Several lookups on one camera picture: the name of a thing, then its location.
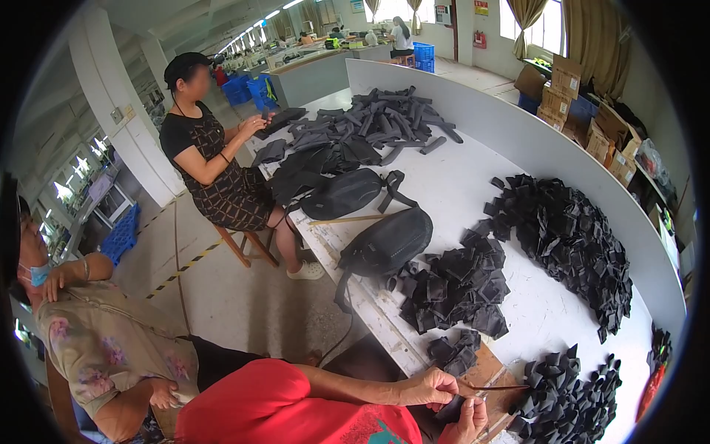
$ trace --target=wall sign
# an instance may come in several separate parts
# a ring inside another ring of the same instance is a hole
[[[487,1],[474,1],[474,6],[476,7],[476,13],[480,16],[488,15],[488,2]]]
[[[350,9],[353,13],[365,12],[365,3],[363,0],[350,0]]]

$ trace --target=ceiling light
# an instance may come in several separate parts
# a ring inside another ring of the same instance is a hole
[[[302,2],[302,1],[303,1],[303,0],[293,0],[291,3],[288,3],[288,4],[283,5],[283,8],[284,8],[284,9],[289,9],[291,6],[297,5],[297,4],[299,4],[300,2]]]

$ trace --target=worker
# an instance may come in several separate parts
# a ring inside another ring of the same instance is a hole
[[[333,32],[331,32],[328,35],[328,37],[330,37],[330,38],[345,38],[345,36],[343,36],[343,33],[340,32],[340,28],[338,28],[337,26],[335,28],[333,28],[331,31],[333,31]]]
[[[394,49],[390,51],[390,58],[412,55],[414,53],[414,44],[412,43],[412,35],[409,32],[409,28],[399,16],[393,18],[392,22],[394,23],[392,33],[387,35],[387,39],[393,42],[392,46],[394,46]]]
[[[229,77],[226,76],[226,73],[222,69],[222,65],[218,66],[217,69],[214,70],[214,78],[217,80],[218,87],[221,87],[229,81]]]
[[[319,279],[325,270],[317,262],[296,257],[294,226],[277,205],[258,167],[242,168],[234,160],[237,150],[268,120],[248,117],[225,129],[200,100],[209,89],[209,59],[184,53],[165,69],[165,82],[175,104],[160,128],[160,145],[177,168],[197,209],[212,224],[241,232],[275,229],[278,251],[291,279]]]
[[[101,253],[52,267],[27,202],[16,199],[18,209],[1,215],[3,227],[14,227],[20,236],[9,294],[31,307],[52,365],[112,442],[138,435],[152,418],[149,406],[184,405],[245,363],[262,359],[190,335],[145,298],[128,297],[108,281],[114,265]],[[3,259],[9,244],[3,245]]]
[[[301,31],[301,36],[300,38],[298,38],[298,43],[300,45],[310,45],[311,43],[313,43],[313,37]]]
[[[375,360],[356,353],[349,357],[346,371],[343,365],[335,366],[338,372],[279,359],[249,362],[179,412],[176,441],[468,444],[476,440],[488,423],[484,400],[466,399],[458,422],[442,431],[432,411],[439,411],[459,392],[456,378],[433,367],[394,382],[396,376],[377,368],[383,360],[391,362],[384,350],[381,354]]]

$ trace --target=wooden chair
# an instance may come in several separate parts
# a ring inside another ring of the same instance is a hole
[[[236,254],[236,257],[239,258],[241,263],[243,263],[246,268],[251,268],[250,259],[265,259],[269,264],[271,264],[273,268],[278,268],[278,261],[268,250],[271,246],[273,230],[269,232],[268,239],[266,240],[266,245],[261,243],[259,236],[254,232],[242,232],[244,238],[241,240],[241,245],[237,245],[231,236],[233,233],[230,234],[225,228],[218,227],[216,225],[214,226],[214,228],[217,230],[219,235],[222,236],[222,239],[224,239],[226,244],[229,245],[229,248],[231,248],[234,254]],[[247,239],[251,242],[252,248],[255,248],[258,254],[250,254],[248,256],[244,254],[244,246],[246,245]]]
[[[414,54],[409,54],[409,55],[399,55],[397,57],[398,65],[406,66],[406,67],[414,67]]]

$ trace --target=face mask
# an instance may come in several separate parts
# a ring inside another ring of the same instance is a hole
[[[42,266],[32,266],[30,268],[27,268],[23,264],[19,265],[30,272],[30,276],[32,277],[32,279],[25,279],[30,281],[32,287],[41,286],[47,280],[47,276],[49,276],[49,270],[52,269],[52,266],[49,264],[49,262]]]

